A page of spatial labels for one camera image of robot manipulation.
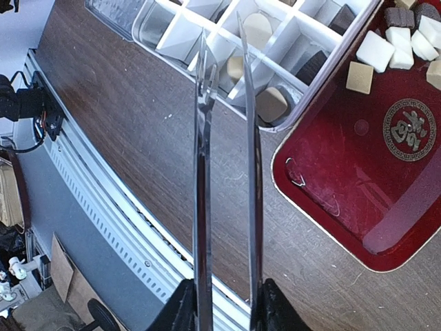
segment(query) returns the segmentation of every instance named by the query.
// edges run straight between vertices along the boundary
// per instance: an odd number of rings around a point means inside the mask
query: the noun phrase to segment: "wooden table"
[[[107,162],[191,249],[193,84],[106,28],[83,0],[56,1],[37,60]],[[246,125],[220,104],[212,123],[214,272],[246,299]],[[270,161],[283,136],[262,134],[265,276],[315,330],[437,330],[440,236],[399,270],[366,270],[276,191]]]

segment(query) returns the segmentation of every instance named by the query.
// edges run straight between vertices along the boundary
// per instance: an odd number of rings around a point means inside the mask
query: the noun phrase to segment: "gray panel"
[[[55,232],[86,279],[124,324],[145,330],[163,304],[122,262],[72,196],[44,148],[19,155],[32,228],[45,247]]]

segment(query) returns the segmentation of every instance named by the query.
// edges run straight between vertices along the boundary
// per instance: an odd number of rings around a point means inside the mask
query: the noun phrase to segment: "white compartment box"
[[[249,46],[254,92],[281,87],[289,111],[262,130],[278,132],[299,120],[309,102],[326,81],[352,41],[382,0],[297,0],[291,7],[279,0],[147,0],[132,28],[133,40],[194,81],[199,40],[204,30],[207,44],[220,68],[219,101],[245,119],[245,82],[234,82],[227,73],[230,57],[242,56],[237,14],[242,20],[259,12],[265,15],[273,35],[262,50]],[[343,35],[328,25],[342,6],[356,18]],[[327,60],[309,85],[297,76],[299,69],[317,52]]]

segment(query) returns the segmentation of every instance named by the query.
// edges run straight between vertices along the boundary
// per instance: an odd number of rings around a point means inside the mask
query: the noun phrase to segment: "wire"
[[[37,141],[37,143],[35,145],[33,145],[30,148],[27,148],[25,150],[17,150],[14,146],[15,146],[15,142],[10,138],[10,137],[2,137],[2,139],[5,139],[7,141],[9,141],[12,144],[12,147],[10,146],[3,146],[0,145],[0,150],[9,150],[10,152],[15,152],[17,154],[24,154],[24,153],[29,153],[33,150],[36,150],[38,147],[40,147],[41,145],[43,145],[44,139],[46,137],[46,131],[43,130],[43,133],[41,135],[41,138],[39,141]]]
[[[14,76],[12,76],[12,78],[11,78],[11,84],[14,83],[14,80],[16,79],[16,77],[19,74],[21,75],[21,78],[23,78],[23,81],[25,82],[26,87],[30,88],[30,84],[28,83],[28,80],[26,79],[26,76],[23,71],[17,71],[16,73],[14,73]]]

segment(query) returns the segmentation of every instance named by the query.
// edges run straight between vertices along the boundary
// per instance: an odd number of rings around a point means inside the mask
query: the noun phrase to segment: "chinese character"
[[[412,147],[414,152],[418,151],[421,144],[421,139],[427,135],[427,131],[423,128],[425,120],[423,118],[418,118],[416,111],[412,111],[411,114],[408,112],[403,112],[403,115],[409,120],[410,123],[406,121],[398,121],[397,125],[391,129],[393,138],[397,143],[407,142],[409,147]]]

